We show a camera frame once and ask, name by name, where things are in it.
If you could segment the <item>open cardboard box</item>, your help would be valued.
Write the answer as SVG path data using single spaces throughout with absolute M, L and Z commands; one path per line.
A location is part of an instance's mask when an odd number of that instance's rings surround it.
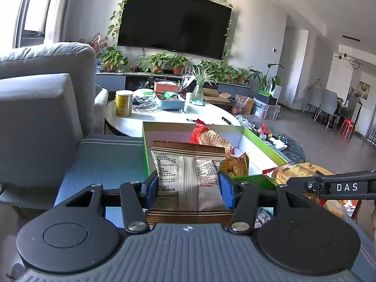
M 219 93 L 217 89 L 203 89 L 203 99 L 205 102 L 216 105 L 227 105 L 230 103 L 231 94 L 229 93 Z

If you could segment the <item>red rice cracker bag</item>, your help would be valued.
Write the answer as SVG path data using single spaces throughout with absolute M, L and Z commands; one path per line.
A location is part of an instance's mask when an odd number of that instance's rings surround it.
M 220 136 L 216 131 L 209 128 L 203 121 L 197 119 L 195 128 L 189 139 L 189 143 L 196 145 L 207 145 L 225 149 L 227 155 L 234 155 L 235 148 L 232 144 Z

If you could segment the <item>orange box on table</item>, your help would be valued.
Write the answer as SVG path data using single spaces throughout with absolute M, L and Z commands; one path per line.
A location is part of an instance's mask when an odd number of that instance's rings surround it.
M 155 82 L 154 91 L 156 93 L 165 93 L 167 91 L 178 92 L 180 86 L 174 82 Z

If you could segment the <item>brown white snack packet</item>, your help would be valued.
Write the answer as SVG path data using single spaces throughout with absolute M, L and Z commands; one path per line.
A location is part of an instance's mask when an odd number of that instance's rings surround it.
M 226 153 L 213 159 L 191 153 L 187 144 L 155 141 L 152 158 L 159 182 L 154 206 L 146 211 L 149 224 L 229 224 L 233 211 L 224 205 L 219 182 Z

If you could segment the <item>yellow canister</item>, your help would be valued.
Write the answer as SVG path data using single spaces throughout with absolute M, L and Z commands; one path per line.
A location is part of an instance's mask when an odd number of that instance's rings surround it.
M 130 117 L 133 107 L 133 91 L 118 90 L 115 93 L 115 114 L 118 117 Z

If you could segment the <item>blue tray with items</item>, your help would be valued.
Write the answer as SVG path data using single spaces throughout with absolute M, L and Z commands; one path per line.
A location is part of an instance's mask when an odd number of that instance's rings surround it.
M 154 97 L 154 102 L 161 110 L 183 110 L 185 107 L 185 100 L 179 95 L 174 95 L 171 98 L 167 99 L 163 94 L 156 93 Z

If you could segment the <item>grey sofa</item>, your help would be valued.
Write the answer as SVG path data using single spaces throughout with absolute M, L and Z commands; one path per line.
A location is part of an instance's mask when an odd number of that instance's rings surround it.
M 96 53 L 62 42 L 1 52 L 1 203 L 49 209 L 94 132 Z

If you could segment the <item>clear storage bin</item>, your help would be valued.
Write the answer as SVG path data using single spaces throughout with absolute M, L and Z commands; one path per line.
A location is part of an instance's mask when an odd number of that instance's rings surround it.
M 261 102 L 253 98 L 254 101 L 254 115 L 261 120 L 276 120 L 280 113 L 280 106 L 278 104 L 271 105 Z

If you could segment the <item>black wall television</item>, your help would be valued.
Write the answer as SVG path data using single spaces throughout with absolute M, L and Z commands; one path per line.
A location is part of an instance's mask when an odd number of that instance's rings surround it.
M 117 44 L 221 59 L 230 18 L 209 0 L 126 0 Z

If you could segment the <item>blue striped tablecloth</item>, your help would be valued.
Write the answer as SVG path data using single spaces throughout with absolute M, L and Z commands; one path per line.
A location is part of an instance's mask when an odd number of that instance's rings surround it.
M 85 187 L 100 183 L 105 190 L 128 181 L 144 181 L 146 165 L 141 138 L 92 134 L 77 148 L 73 165 L 66 171 L 55 206 Z M 120 208 L 107 208 L 105 217 L 123 228 Z M 375 281 L 375 247 L 358 224 L 344 216 L 361 239 L 361 251 L 352 271 L 363 281 Z

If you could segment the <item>glass vase with plant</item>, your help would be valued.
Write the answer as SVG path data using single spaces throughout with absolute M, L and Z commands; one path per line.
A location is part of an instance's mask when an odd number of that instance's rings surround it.
M 217 79 L 213 71 L 208 72 L 206 69 L 200 69 L 199 66 L 194 66 L 192 69 L 192 75 L 196 81 L 196 86 L 192 92 L 191 103 L 202 106 L 204 101 L 204 84 L 216 84 Z

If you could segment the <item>yellow red snack bag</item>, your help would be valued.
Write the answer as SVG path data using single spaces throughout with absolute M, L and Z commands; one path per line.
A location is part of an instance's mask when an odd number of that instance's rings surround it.
M 231 178 L 238 178 L 249 175 L 249 157 L 246 153 L 239 157 L 226 154 L 226 158 L 222 163 L 221 172 L 226 172 Z

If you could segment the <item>green cardboard box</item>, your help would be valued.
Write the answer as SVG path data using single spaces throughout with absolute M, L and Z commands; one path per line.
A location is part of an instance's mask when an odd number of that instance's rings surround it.
M 225 155 L 225 149 L 214 146 L 201 146 L 190 144 L 189 139 L 195 128 L 194 124 L 178 123 L 143 123 L 142 137 L 144 142 L 144 161 L 147 174 L 155 171 L 154 159 L 152 158 L 152 145 L 155 141 L 170 143 L 183 143 L 191 148 L 195 155 L 209 155 L 211 158 L 218 158 Z M 220 137 L 228 141 L 235 150 L 235 156 L 243 154 L 249 159 L 248 173 L 250 176 L 261 175 L 265 171 L 272 171 L 277 167 L 291 162 L 274 146 L 264 142 L 251 130 L 234 125 L 210 125 Z

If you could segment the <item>clear yellow bread package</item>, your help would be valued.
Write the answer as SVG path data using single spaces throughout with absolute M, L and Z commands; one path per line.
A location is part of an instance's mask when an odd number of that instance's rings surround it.
M 264 171 L 264 176 L 269 177 L 271 182 L 276 185 L 286 184 L 290 178 L 310 177 L 322 174 L 326 176 L 331 175 L 332 172 L 324 167 L 312 164 L 310 162 L 300 164 L 290 162 L 288 164 Z

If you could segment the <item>white round coffee table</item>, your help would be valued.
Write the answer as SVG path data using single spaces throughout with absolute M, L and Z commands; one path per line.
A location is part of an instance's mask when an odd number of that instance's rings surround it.
M 203 106 L 187 104 L 182 110 L 162 110 L 155 103 L 146 110 L 133 107 L 131 116 L 118 117 L 115 113 L 115 102 L 109 102 L 105 111 L 105 123 L 116 135 L 142 137 L 145 122 L 193 124 L 197 119 L 207 125 L 234 125 L 240 122 L 231 113 L 213 104 Z

